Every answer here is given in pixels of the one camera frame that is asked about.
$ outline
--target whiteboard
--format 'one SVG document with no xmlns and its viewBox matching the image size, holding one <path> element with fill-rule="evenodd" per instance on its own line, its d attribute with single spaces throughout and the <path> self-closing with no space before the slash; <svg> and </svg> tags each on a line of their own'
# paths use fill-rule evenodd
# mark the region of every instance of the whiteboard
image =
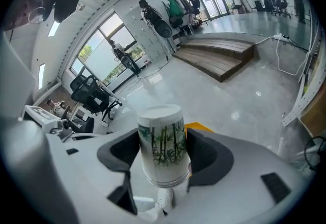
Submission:
<svg viewBox="0 0 326 224">
<path fill-rule="evenodd" d="M 104 39 L 85 62 L 86 66 L 99 80 L 104 80 L 120 64 L 120 61 L 114 60 L 116 56 L 111 49 L 110 44 Z"/>
</svg>

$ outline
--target paper cup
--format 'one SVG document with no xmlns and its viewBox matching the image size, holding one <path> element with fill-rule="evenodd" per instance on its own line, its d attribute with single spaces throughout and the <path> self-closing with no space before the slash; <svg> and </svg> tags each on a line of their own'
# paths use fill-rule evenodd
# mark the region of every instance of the paper cup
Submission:
<svg viewBox="0 0 326 224">
<path fill-rule="evenodd" d="M 181 107 L 164 104 L 138 113 L 143 170 L 147 180 L 160 187 L 174 187 L 189 176 Z"/>
</svg>

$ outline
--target orange object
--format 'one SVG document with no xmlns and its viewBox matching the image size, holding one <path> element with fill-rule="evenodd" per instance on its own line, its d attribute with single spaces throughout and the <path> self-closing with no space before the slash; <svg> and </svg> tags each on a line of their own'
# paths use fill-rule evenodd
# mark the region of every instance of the orange object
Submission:
<svg viewBox="0 0 326 224">
<path fill-rule="evenodd" d="M 185 137 L 187 138 L 187 129 L 195 129 L 195 130 L 204 130 L 207 132 L 213 132 L 211 129 L 201 125 L 200 123 L 194 122 L 190 124 L 185 124 Z"/>
</svg>

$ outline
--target white cable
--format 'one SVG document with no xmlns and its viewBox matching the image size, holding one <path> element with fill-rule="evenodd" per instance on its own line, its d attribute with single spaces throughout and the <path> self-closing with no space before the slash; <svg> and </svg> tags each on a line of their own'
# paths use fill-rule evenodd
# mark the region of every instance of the white cable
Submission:
<svg viewBox="0 0 326 224">
<path fill-rule="evenodd" d="M 264 42 L 264 41 L 267 40 L 267 39 L 271 39 L 271 38 L 274 38 L 274 37 L 268 37 L 268 38 L 265 38 L 265 39 L 263 39 L 262 41 L 259 41 L 258 43 L 256 43 L 256 45 L 257 45 L 257 44 L 260 44 L 261 42 Z"/>
<path fill-rule="evenodd" d="M 278 54 L 278 52 L 277 52 L 277 49 L 278 49 L 278 47 L 279 47 L 280 39 L 281 39 L 281 36 L 279 37 L 279 39 L 278 39 L 278 41 L 277 41 L 277 45 L 276 45 L 276 55 L 277 55 L 277 62 L 278 62 L 277 67 L 278 67 L 278 69 L 279 69 L 280 71 L 282 71 L 282 72 L 284 72 L 284 73 L 287 73 L 287 74 L 289 74 L 289 75 L 294 75 L 294 76 L 296 76 L 296 75 L 299 73 L 299 70 L 300 70 L 301 66 L 306 62 L 306 59 L 307 59 L 307 57 L 308 57 L 308 53 L 306 54 L 305 60 L 301 63 L 301 65 L 299 66 L 299 68 L 297 69 L 297 72 L 296 72 L 295 74 L 291 74 L 291 73 L 289 73 L 289 72 L 287 72 L 287 71 L 284 71 L 284 70 L 280 69 L 280 57 L 279 57 L 279 54 Z"/>
</svg>

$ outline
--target wooden steps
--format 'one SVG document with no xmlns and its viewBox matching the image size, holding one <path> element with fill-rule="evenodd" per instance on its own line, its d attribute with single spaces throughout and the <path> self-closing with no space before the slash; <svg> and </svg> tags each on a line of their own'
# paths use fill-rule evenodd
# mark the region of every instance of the wooden steps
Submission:
<svg viewBox="0 0 326 224">
<path fill-rule="evenodd" d="M 221 39 L 191 39 L 180 44 L 174 57 L 223 82 L 254 56 L 249 42 Z"/>
</svg>

